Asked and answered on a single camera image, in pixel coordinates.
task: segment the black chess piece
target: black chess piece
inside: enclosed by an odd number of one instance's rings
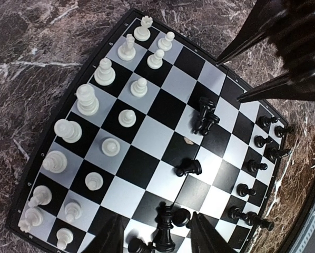
[[[246,195],[250,195],[250,196],[256,195],[256,190],[252,189],[252,188],[249,189],[249,187],[244,183],[240,183],[237,186],[236,191],[237,191],[238,195],[241,197],[245,197]]]
[[[187,209],[180,208],[173,213],[172,222],[177,227],[186,226],[190,221],[190,212]]]
[[[247,220],[248,215],[244,212],[239,207],[231,207],[229,209],[228,213],[229,217],[234,220]]]
[[[248,162],[248,171],[249,172],[256,172],[258,170],[267,170],[268,165],[266,163],[258,163],[255,160],[250,160]]]
[[[275,133],[275,136],[277,136],[278,138],[282,138],[285,135],[287,135],[288,133],[294,133],[294,127],[293,126],[289,126],[287,128],[283,128],[282,126],[277,125],[274,128],[274,133]]]
[[[278,122],[278,119],[276,117],[268,118],[266,116],[261,116],[258,118],[258,122],[262,128],[267,128],[271,123]]]
[[[165,206],[160,213],[160,221],[157,226],[159,229],[159,239],[155,242],[155,248],[159,252],[173,252],[175,249],[175,243],[170,235],[172,225],[172,208]]]
[[[178,177],[181,177],[188,173],[195,173],[196,175],[202,173],[202,167],[198,160],[191,160],[191,162],[176,170],[176,175]]]
[[[261,219],[255,212],[248,212],[247,215],[248,215],[248,219],[246,220],[246,223],[249,226],[259,225],[261,228],[266,228],[268,231],[272,231],[274,229],[273,221],[269,221],[267,219]]]
[[[270,144],[272,142],[273,142],[273,139],[271,137],[267,137],[265,139],[263,136],[258,135],[254,138],[254,144],[258,148],[263,148],[265,144]]]

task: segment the chess piece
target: chess piece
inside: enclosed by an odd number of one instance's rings
[[[91,172],[85,178],[85,184],[90,191],[99,190],[103,183],[103,177],[97,172]]]
[[[82,136],[80,125],[65,119],[60,119],[54,124],[54,132],[67,143],[77,142]]]
[[[61,228],[57,231],[57,248],[65,250],[67,245],[73,241],[73,233],[67,228]]]
[[[79,219],[82,214],[83,210],[81,206],[76,202],[70,202],[68,203],[65,208],[65,219],[68,223],[73,223],[75,220]]]
[[[39,205],[47,205],[52,200],[52,193],[46,186],[37,186],[33,190],[33,195],[30,198],[28,206],[33,208]]]
[[[131,93],[137,98],[141,98],[147,93],[147,80],[145,78],[139,78],[137,81],[134,81],[131,85]]]
[[[195,173],[196,175],[199,175],[202,173],[202,167],[198,160],[191,160],[189,164],[186,164],[186,166],[183,166],[182,168],[178,168],[176,170],[176,175],[178,177],[181,177],[188,173]]]
[[[164,57],[164,51],[161,49],[156,50],[156,52],[147,58],[147,64],[151,69],[157,70],[162,66],[162,58]]]
[[[261,228],[266,228],[268,231],[272,231],[274,229],[273,221],[269,221],[267,219],[261,219],[255,212],[248,212],[247,216],[248,218],[245,222],[249,226],[259,225]]]
[[[256,145],[256,147],[258,148],[263,148],[265,144],[270,144],[272,143],[273,140],[271,139],[271,137],[267,137],[266,139],[261,136],[258,135],[254,138],[254,144]]]
[[[241,197],[245,197],[246,195],[250,195],[250,196],[255,196],[256,195],[256,191],[255,189],[252,189],[244,184],[244,183],[240,183],[237,188],[236,188],[237,194]]]
[[[20,220],[18,226],[22,232],[29,233],[32,227],[37,227],[43,222],[43,214],[39,208],[29,208],[25,211],[25,219]]]
[[[266,163],[258,163],[255,160],[250,160],[248,162],[248,171],[249,172],[256,172],[258,170],[267,170],[268,165]]]
[[[114,82],[115,71],[112,68],[112,62],[110,59],[101,59],[99,67],[94,72],[94,78],[101,86],[108,86]]]
[[[123,110],[118,117],[120,125],[125,128],[132,127],[136,122],[136,115],[133,110]]]
[[[113,157],[120,152],[120,143],[114,138],[108,138],[104,140],[101,145],[103,153],[108,157]]]
[[[148,16],[144,16],[141,19],[141,26],[135,28],[134,30],[134,37],[138,41],[146,41],[151,36],[151,32],[149,31],[149,28],[153,24],[153,19]]]
[[[61,151],[54,150],[46,155],[42,165],[52,173],[61,173],[67,166],[67,158]]]
[[[99,100],[94,94],[94,89],[89,84],[78,87],[76,96],[78,98],[78,111],[85,116],[94,115],[99,109]]]
[[[164,38],[159,39],[157,42],[157,46],[159,49],[162,49],[163,51],[167,52],[169,51],[173,46],[173,39],[175,38],[175,34],[173,32],[167,32],[166,36]]]
[[[135,38],[132,34],[128,33],[126,41],[118,48],[117,54],[123,61],[130,61],[135,57],[136,50],[134,48]]]

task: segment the white pawn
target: white pawn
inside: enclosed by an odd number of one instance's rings
[[[67,143],[77,142],[82,136],[80,125],[65,119],[60,119],[54,124],[54,132]]]
[[[147,80],[142,77],[133,82],[131,85],[131,93],[133,94],[133,96],[136,96],[138,98],[145,96],[147,90]]]
[[[85,184],[89,190],[96,191],[103,186],[104,180],[99,173],[91,172],[86,176]]]
[[[49,152],[43,160],[43,168],[53,173],[61,173],[67,166],[67,158],[60,151]]]
[[[52,200],[52,193],[46,186],[37,186],[33,190],[33,195],[30,198],[28,206],[33,208],[39,205],[47,205]]]
[[[22,232],[29,233],[32,227],[37,227],[43,222],[43,214],[39,208],[29,208],[25,212],[25,219],[20,220],[18,226]]]
[[[94,115],[99,109],[99,100],[94,94],[94,89],[89,84],[78,87],[76,96],[78,98],[77,107],[82,115]]]
[[[159,39],[157,46],[165,52],[169,51],[173,46],[172,41],[174,38],[175,34],[173,32],[167,32],[164,38]]]
[[[76,202],[70,202],[68,203],[65,208],[65,219],[68,223],[73,223],[75,220],[79,219],[82,214],[83,210],[81,206]]]
[[[138,41],[146,41],[151,36],[151,32],[148,30],[153,24],[153,19],[148,16],[144,16],[141,19],[141,26],[134,30],[134,37]]]
[[[99,67],[94,72],[94,78],[101,86],[107,86],[113,83],[115,79],[115,71],[112,68],[112,62],[110,59],[101,59]]]
[[[136,115],[133,110],[123,110],[118,117],[120,125],[130,128],[136,122]]]
[[[101,145],[101,149],[103,153],[108,157],[113,157],[120,152],[120,143],[113,138],[108,138],[104,140],[103,144]]]
[[[164,51],[161,49],[156,50],[155,54],[148,56],[147,64],[151,69],[157,70],[162,66],[162,58]]]
[[[57,239],[57,248],[64,250],[73,241],[73,233],[67,228],[61,228],[57,231]]]
[[[130,61],[135,57],[136,50],[134,48],[135,38],[128,33],[126,41],[117,49],[117,54],[123,61]]]

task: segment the brown marble countertop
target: brown marble countertop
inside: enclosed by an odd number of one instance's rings
[[[0,0],[0,252],[41,252],[4,228],[16,185],[50,111],[87,57],[130,7],[152,14],[217,56],[236,36],[253,0]],[[281,73],[261,43],[227,64],[252,86]],[[281,163],[249,252],[275,252],[291,229],[315,176],[315,103],[270,101],[297,132]]]

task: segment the white square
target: white square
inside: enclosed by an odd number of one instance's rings
[[[144,193],[144,189],[114,177],[101,206],[131,218]]]
[[[172,129],[146,116],[132,145],[155,158],[161,159],[173,133]]]
[[[204,147],[200,147],[196,159],[199,160],[201,164],[202,173],[199,175],[190,175],[209,185],[212,185],[221,166],[222,158],[218,157]]]
[[[210,217],[220,219],[229,199],[229,193],[222,191],[215,186],[211,186],[200,212],[209,215]]]
[[[230,136],[230,140],[227,149],[225,150],[223,159],[235,167],[241,169],[245,155],[247,154],[247,150],[248,145],[232,134]]]
[[[220,118],[219,125],[232,133],[236,123],[238,110],[220,97],[215,109],[215,115]]]

